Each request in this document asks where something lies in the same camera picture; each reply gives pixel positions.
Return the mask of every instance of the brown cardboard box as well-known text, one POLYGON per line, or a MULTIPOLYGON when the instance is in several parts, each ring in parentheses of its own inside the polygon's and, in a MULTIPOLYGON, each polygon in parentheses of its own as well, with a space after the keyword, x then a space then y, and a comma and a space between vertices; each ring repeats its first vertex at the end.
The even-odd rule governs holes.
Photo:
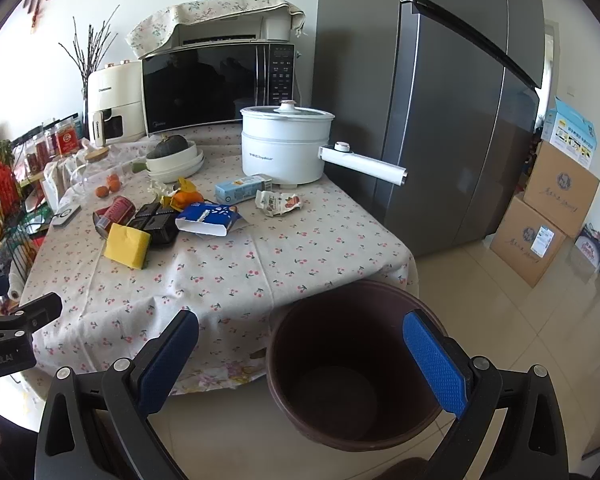
POLYGON ((589 170, 542 142, 523 200, 562 232, 576 238, 599 183, 589 170))
POLYGON ((516 195, 511 200, 491 241, 491 250, 507 262, 509 267, 529 285, 534 286, 548 269, 565 238, 560 229, 522 202, 520 195, 516 195), (531 247, 538 238, 539 232, 544 236, 550 236, 546 229, 553 233, 553 238, 546 246, 544 255, 539 256, 537 252, 542 253, 543 245, 536 244, 534 247, 536 252, 533 252, 531 247))

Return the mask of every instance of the tile floor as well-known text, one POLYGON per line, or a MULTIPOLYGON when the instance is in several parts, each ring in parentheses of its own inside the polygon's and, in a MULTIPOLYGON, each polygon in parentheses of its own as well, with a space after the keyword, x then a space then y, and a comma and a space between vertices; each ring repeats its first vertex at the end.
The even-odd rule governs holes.
MULTIPOLYGON (((542 364, 552 378, 566 431, 570 469, 600 444, 600 277, 574 260, 569 241, 535 288, 475 242, 417 261, 420 298, 470 355, 499 368, 542 364)), ((504 419, 496 412, 467 473, 478 479, 504 419)), ((410 456, 428 458, 452 416, 393 449, 347 453, 301 436, 276 407, 266 380, 237 390, 172 397, 150 419, 189 478, 373 479, 410 456)))

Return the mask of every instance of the yellow sponge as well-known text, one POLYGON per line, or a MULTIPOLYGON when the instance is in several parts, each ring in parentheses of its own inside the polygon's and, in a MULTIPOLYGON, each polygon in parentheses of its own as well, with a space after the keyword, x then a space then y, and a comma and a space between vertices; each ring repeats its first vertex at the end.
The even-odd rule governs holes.
POLYGON ((132 227, 111 224, 105 257, 132 269, 142 269, 151 235, 132 227))

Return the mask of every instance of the white bowl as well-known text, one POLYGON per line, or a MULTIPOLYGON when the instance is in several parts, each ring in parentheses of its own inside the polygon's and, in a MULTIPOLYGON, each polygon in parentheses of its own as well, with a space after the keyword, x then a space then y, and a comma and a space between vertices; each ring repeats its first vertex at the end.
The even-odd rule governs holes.
POLYGON ((174 168, 179 168, 189 164, 198 157, 198 148, 195 142, 190 142, 190 146, 186 150, 174 153, 173 155, 162 156, 160 158, 148 158, 146 160, 146 168, 151 172, 170 171, 174 168))
POLYGON ((202 168, 202 165, 205 163, 205 153, 200 150, 198 156, 192 161, 193 164, 185 164, 184 166, 180 166, 178 168, 171 168, 168 171, 147 171, 150 179, 158 180, 159 182, 164 182, 168 184, 170 182, 176 182, 179 177, 187 178, 188 176, 193 175, 197 171, 202 168))

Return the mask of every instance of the blue gripper pad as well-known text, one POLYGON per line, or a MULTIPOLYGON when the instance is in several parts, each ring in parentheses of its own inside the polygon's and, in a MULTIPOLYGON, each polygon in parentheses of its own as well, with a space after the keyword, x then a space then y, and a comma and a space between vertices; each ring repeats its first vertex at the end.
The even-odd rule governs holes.
POLYGON ((402 337, 442 409, 459 418, 468 402, 464 376, 415 312, 404 316, 402 337))
POLYGON ((198 343, 198 318, 192 312, 181 311, 171 323, 178 325, 162 345, 144 374, 138 380, 138 412, 142 416, 157 413, 167 400, 187 359, 198 343))

